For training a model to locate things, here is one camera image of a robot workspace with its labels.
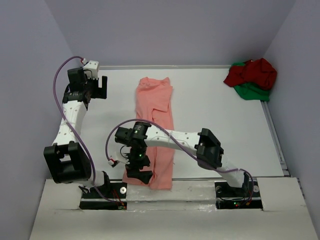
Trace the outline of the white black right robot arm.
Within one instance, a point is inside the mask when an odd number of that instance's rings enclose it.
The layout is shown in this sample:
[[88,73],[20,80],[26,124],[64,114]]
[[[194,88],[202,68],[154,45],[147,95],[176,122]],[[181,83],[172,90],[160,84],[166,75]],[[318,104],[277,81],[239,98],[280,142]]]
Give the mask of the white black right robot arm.
[[155,176],[151,170],[145,169],[151,165],[151,155],[147,152],[149,148],[179,150],[193,158],[200,168],[215,171],[222,176],[228,184],[228,188],[223,190],[225,196],[245,200],[252,198],[252,176],[224,158],[220,141],[207,128],[200,132],[180,132],[142,120],[137,121],[132,128],[118,127],[114,140],[130,148],[125,155],[126,176],[129,179],[149,184]]

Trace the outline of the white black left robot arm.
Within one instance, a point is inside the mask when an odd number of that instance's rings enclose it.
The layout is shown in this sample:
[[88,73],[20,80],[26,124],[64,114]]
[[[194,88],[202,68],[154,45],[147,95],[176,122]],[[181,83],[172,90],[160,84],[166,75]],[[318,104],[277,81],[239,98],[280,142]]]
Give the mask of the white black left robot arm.
[[67,71],[69,83],[58,104],[63,117],[52,145],[44,148],[43,155],[55,183],[81,184],[104,198],[111,191],[109,176],[105,171],[95,170],[79,140],[91,99],[107,97],[108,78],[99,78],[98,72],[98,65]]

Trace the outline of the pink t shirt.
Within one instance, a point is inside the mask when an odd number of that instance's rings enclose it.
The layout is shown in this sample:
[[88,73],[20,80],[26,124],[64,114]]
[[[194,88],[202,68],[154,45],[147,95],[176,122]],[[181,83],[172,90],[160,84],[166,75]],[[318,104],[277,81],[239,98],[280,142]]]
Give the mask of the pink t shirt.
[[[164,129],[173,130],[171,96],[173,87],[168,77],[158,80],[144,77],[139,81],[135,92],[136,118],[152,121]],[[148,147],[146,155],[150,166],[145,171],[152,171],[147,186],[152,190],[170,190],[172,188],[175,151],[166,147]]]

